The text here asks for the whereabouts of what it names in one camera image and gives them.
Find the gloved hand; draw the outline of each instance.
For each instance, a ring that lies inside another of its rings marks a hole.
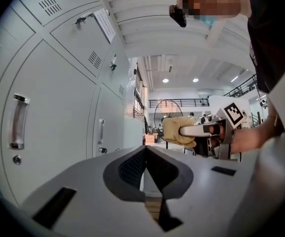
[[[188,117],[165,118],[162,121],[164,140],[183,145],[186,148],[196,146],[195,137],[184,137],[179,134],[179,129],[184,126],[194,125],[194,120]]]

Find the metal handle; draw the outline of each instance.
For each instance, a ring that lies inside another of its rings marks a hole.
[[[18,94],[13,95],[13,100],[15,108],[11,113],[9,148],[21,150],[24,149],[24,128],[30,100]]]
[[[98,144],[103,143],[103,127],[104,127],[105,120],[104,119],[99,119],[99,141]]]
[[[116,69],[116,67],[117,67],[117,65],[116,65],[116,53],[115,53],[112,60],[111,60],[110,68],[112,69],[112,71],[114,71]]]

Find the black shirt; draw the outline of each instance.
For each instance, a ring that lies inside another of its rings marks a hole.
[[[269,93],[285,73],[285,0],[250,0],[250,56],[257,87]]]

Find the ceiling light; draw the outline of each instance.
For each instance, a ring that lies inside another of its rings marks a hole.
[[[264,96],[261,96],[261,98],[262,98],[262,97],[265,97],[265,96],[266,96],[266,95],[264,95]],[[259,100],[259,99],[257,98],[257,100]]]
[[[231,80],[231,82],[233,82],[235,79],[237,79],[238,78],[238,76],[236,76],[235,78],[233,78],[232,80]]]

